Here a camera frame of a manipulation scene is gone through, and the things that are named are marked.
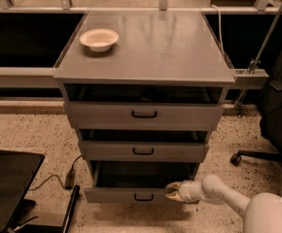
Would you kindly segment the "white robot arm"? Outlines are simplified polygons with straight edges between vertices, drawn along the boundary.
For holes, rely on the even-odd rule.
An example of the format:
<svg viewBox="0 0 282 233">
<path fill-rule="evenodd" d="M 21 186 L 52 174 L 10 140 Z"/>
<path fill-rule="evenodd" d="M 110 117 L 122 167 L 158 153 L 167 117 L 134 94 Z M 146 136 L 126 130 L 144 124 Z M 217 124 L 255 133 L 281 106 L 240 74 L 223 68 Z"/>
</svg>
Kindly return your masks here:
<svg viewBox="0 0 282 233">
<path fill-rule="evenodd" d="M 215 175 L 201 181 L 170 183 L 166 188 L 172 192 L 165 196 L 174 201 L 229 205 L 243 219 L 243 233 L 282 233 L 282 197 L 276 194 L 260 193 L 249 198 Z"/>
</svg>

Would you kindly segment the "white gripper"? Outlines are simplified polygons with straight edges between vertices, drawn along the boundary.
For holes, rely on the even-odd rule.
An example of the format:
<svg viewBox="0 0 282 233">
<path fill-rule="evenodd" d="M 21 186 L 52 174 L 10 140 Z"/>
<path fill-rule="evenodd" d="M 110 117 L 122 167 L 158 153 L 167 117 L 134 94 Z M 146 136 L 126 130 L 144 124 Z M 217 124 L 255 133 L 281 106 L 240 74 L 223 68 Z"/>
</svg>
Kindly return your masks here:
<svg viewBox="0 0 282 233">
<path fill-rule="evenodd" d="M 192 203 L 198 200 L 203 200 L 205 198 L 206 193 L 204 192 L 201 182 L 196 181 L 183 181 L 169 183 L 166 189 L 174 189 L 177 191 L 172 191 L 170 193 L 166 193 L 165 196 L 168 199 L 177 202 L 185 202 Z"/>
</svg>

